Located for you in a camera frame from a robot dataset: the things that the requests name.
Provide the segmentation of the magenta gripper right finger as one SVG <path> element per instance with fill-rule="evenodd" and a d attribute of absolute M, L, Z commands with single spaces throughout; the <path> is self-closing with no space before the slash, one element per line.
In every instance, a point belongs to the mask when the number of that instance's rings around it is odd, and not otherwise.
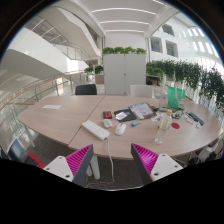
<path fill-rule="evenodd" d="M 156 154 L 134 143 L 131 144 L 131 154 L 144 185 L 182 169 L 182 166 L 166 153 Z"/>

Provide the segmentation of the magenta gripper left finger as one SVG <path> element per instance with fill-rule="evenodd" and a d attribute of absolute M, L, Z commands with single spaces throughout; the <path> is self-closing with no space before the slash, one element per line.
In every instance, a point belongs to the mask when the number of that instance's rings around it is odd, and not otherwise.
<path fill-rule="evenodd" d="M 90 144 L 66 157 L 56 157 L 44 167 L 44 170 L 83 187 L 87 168 L 93 155 L 93 145 Z"/>

